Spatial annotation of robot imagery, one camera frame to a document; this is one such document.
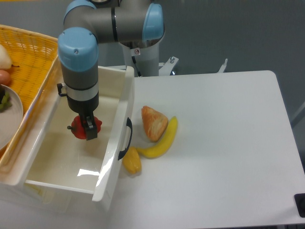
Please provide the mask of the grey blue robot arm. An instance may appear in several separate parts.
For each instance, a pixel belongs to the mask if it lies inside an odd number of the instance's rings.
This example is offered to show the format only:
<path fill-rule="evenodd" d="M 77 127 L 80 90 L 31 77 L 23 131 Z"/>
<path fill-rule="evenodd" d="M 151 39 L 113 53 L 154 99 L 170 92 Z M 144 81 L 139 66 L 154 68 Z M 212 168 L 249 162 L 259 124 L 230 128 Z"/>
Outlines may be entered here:
<path fill-rule="evenodd" d="M 66 10 L 63 32 L 58 37 L 68 106 L 79 115 L 84 138 L 97 138 L 94 110 L 99 105 L 99 44 L 145 42 L 164 35 L 163 10 L 150 0 L 74 0 Z"/>

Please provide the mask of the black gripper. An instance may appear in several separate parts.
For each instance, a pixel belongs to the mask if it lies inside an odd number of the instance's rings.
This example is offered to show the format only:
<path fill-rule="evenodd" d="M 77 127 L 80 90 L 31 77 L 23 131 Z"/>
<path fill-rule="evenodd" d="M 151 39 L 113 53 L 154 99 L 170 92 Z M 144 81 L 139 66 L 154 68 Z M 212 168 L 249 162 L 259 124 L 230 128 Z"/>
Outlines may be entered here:
<path fill-rule="evenodd" d="M 93 116 L 93 111 L 99 105 L 99 97 L 95 96 L 90 100 L 77 101 L 67 96 L 69 108 L 81 116 L 81 125 L 84 128 L 86 140 L 97 138 L 97 125 Z"/>

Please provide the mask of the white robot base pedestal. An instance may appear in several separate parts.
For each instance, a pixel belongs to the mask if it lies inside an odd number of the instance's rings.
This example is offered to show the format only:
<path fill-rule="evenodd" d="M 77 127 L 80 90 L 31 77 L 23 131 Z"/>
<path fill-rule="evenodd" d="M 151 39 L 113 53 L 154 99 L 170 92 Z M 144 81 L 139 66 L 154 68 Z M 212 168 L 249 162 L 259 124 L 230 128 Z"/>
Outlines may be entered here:
<path fill-rule="evenodd" d="M 179 59 L 171 56 L 166 62 L 159 62 L 159 46 L 163 38 L 120 43 L 125 66 L 134 69 L 134 76 L 175 75 L 175 66 Z"/>

